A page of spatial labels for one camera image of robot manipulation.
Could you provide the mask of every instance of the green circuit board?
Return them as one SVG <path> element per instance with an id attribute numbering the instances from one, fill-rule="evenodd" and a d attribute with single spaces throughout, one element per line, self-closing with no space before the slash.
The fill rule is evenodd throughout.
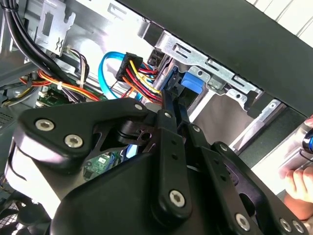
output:
<path id="1" fill-rule="evenodd" d="M 90 159 L 84 166 L 84 179 L 88 181 L 103 174 L 111 168 L 113 160 L 114 156 L 112 154 L 102 154 L 98 157 Z"/>
<path id="2" fill-rule="evenodd" d="M 48 91 L 46 92 L 46 95 L 44 97 L 38 98 L 38 106 L 44 107 L 44 106 L 58 106 L 63 104 L 70 104 L 71 102 L 68 100 L 68 98 L 64 95 L 62 91 L 60 91 L 57 88 L 57 85 L 51 84 L 48 86 Z M 106 100 L 104 95 L 99 95 L 95 91 L 85 87 L 85 90 L 93 93 L 94 95 L 98 96 L 100 100 Z"/>

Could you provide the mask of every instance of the yellow wire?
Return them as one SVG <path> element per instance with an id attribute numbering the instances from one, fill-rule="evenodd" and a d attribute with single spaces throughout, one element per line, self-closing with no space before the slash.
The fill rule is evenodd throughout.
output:
<path id="1" fill-rule="evenodd" d="M 46 76 L 43 73 L 40 73 L 40 77 L 42 77 L 43 79 L 45 79 L 45 80 L 47 80 L 47 81 L 49 81 L 49 82 L 51 82 L 51 83 L 53 83 L 55 85 L 59 85 L 59 82 L 55 81 L 54 79 L 50 79 L 48 76 Z M 85 92 L 83 92 L 81 90 L 78 90 L 78 89 L 75 89 L 75 88 L 73 88 L 71 86 L 68 86 L 66 83 L 62 83 L 61 86 L 64 87 L 64 88 L 70 89 L 72 91 L 76 91 L 78 93 L 81 93 L 81 94 L 87 96 L 89 99 L 94 100 L 94 98 L 92 98 L 88 93 L 85 93 Z"/>
<path id="2" fill-rule="evenodd" d="M 139 75 L 139 73 L 138 73 L 138 71 L 136 70 L 135 65 L 134 65 L 134 63 L 133 63 L 132 60 L 130 60 L 130 63 L 131 63 L 131 66 L 132 66 L 132 68 L 133 68 L 133 70 L 134 70 L 134 72 L 135 72 L 135 74 L 136 74 L 136 77 L 137 77 L 149 90 L 151 90 L 151 91 L 153 91 L 153 92 L 155 92 L 155 93 L 160 94 L 160 91 L 158 91 L 158 90 L 154 89 L 152 86 L 150 86 L 150 85 Z"/>
<path id="3" fill-rule="evenodd" d="M 23 97 L 28 91 L 29 91 L 30 88 L 27 88 L 22 94 L 20 94 L 17 98 L 21 98 Z M 6 106 L 7 104 L 11 103 L 11 101 L 6 101 L 3 103 L 3 106 Z"/>

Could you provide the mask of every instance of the silver metal frame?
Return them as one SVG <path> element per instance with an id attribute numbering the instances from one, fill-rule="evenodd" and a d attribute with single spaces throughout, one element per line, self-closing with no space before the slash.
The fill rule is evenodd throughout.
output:
<path id="1" fill-rule="evenodd" d="M 67 31 L 73 26 L 76 17 L 72 13 L 65 23 L 65 9 L 65 3 L 59 0 L 44 0 L 38 25 L 36 44 L 57 55 L 62 54 Z"/>

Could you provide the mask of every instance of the blue object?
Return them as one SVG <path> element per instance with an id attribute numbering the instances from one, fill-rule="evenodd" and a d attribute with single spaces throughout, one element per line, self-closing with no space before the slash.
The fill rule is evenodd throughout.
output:
<path id="1" fill-rule="evenodd" d="M 311 138 L 311 139 L 310 139 L 310 142 L 309 142 L 309 149 L 310 149 L 311 151 L 313 151 L 313 150 L 312 150 L 312 145 L 313 145 L 313 138 Z"/>
<path id="2" fill-rule="evenodd" d="M 107 99 L 118 99 L 119 97 L 117 97 L 109 88 L 106 79 L 104 77 L 104 73 L 103 73 L 103 65 L 106 59 L 117 59 L 122 61 L 124 58 L 125 54 L 120 53 L 120 52 L 115 52 L 115 51 L 111 51 L 106 53 L 102 60 L 101 63 L 99 65 L 99 69 L 98 69 L 98 79 L 99 79 L 99 84 L 100 84 L 100 88 L 103 92 L 103 94 L 106 96 Z"/>
<path id="3" fill-rule="evenodd" d="M 136 100 L 140 100 L 141 98 L 142 98 L 142 95 L 141 95 L 140 93 L 137 93 L 135 99 L 136 99 Z"/>
<path id="4" fill-rule="evenodd" d="M 196 76 L 187 72 L 185 73 L 185 76 L 180 84 L 197 94 L 201 94 L 203 91 L 204 82 Z"/>
<path id="5" fill-rule="evenodd" d="M 138 149 L 137 145 L 130 144 L 126 151 L 126 157 L 132 158 L 133 156 L 135 156 L 137 154 L 137 149 Z"/>

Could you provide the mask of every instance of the black cable bundle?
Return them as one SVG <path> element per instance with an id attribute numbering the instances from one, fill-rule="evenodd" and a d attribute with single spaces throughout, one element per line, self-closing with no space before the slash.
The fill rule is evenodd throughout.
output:
<path id="1" fill-rule="evenodd" d="M 39 69 L 57 80 L 70 83 L 65 72 L 34 43 L 26 32 L 18 15 L 16 0 L 1 0 L 1 7 L 7 22 L 11 37 L 18 49 L 30 59 Z M 72 91 L 67 94 L 75 102 L 84 102 L 84 98 Z"/>

